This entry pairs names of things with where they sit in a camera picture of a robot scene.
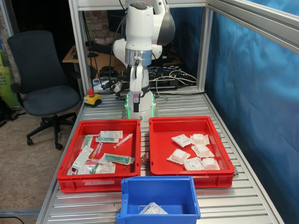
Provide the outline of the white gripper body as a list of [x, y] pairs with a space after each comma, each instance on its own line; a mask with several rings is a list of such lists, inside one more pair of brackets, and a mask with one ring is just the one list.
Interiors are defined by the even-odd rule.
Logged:
[[133, 65], [130, 73], [130, 93], [139, 97], [142, 89], [142, 66]]

